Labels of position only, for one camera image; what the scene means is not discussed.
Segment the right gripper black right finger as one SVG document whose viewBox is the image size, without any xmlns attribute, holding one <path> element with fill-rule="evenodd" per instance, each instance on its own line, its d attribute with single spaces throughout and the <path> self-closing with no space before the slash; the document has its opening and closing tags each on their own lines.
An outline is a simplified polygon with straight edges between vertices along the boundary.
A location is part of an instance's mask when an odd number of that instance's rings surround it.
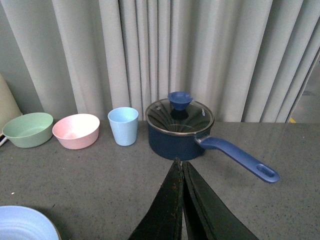
<svg viewBox="0 0 320 240">
<path fill-rule="evenodd" d="M 193 165 L 182 163 L 183 211 L 189 240 L 256 240 Z"/>
</svg>

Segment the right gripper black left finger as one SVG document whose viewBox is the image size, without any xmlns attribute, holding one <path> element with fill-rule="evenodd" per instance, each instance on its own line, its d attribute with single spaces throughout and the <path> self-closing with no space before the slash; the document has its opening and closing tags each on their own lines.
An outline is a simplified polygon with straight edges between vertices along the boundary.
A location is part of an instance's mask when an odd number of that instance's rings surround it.
<svg viewBox="0 0 320 240">
<path fill-rule="evenodd" d="M 184 173 L 175 159 L 149 210 L 129 236 L 130 240 L 180 240 L 182 238 Z"/>
</svg>

